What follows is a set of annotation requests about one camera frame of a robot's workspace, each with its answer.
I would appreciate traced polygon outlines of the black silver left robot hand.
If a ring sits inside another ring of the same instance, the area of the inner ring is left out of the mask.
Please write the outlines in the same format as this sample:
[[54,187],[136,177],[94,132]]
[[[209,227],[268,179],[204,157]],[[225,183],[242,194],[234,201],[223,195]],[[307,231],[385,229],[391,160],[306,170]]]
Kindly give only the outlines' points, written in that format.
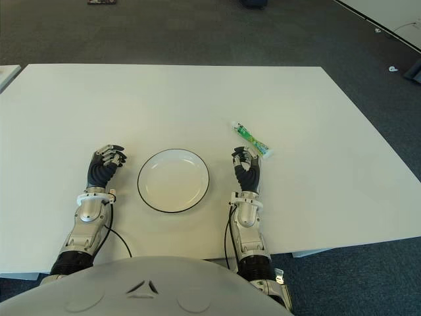
[[122,146],[109,144],[93,153],[87,171],[87,189],[107,187],[117,169],[127,160],[123,151]]

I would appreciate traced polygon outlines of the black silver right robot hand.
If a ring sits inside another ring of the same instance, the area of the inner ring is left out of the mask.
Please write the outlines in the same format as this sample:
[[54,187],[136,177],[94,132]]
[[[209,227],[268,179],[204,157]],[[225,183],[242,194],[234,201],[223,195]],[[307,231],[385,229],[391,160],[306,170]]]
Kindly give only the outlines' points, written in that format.
[[232,153],[234,173],[242,192],[259,193],[260,159],[248,147],[235,147]]

